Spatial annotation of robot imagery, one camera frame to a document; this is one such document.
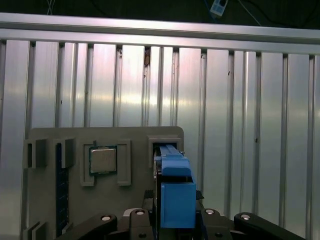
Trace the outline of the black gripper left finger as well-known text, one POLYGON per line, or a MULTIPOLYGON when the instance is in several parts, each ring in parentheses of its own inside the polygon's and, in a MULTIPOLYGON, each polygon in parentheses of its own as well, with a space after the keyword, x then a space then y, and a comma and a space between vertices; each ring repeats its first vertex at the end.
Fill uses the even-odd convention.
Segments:
POLYGON ((58 236, 58 240, 155 240, 152 190, 146 190, 142 208, 124 211, 121 218, 99 213, 58 236))

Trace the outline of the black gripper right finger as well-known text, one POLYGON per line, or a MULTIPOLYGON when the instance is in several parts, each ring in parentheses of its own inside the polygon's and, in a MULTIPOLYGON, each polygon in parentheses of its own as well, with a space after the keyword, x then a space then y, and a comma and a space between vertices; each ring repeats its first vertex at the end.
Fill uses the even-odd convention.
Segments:
POLYGON ((216 209, 205 208, 196 191, 196 240, 302 240, 303 237, 250 212, 237 213, 233 220, 216 209))

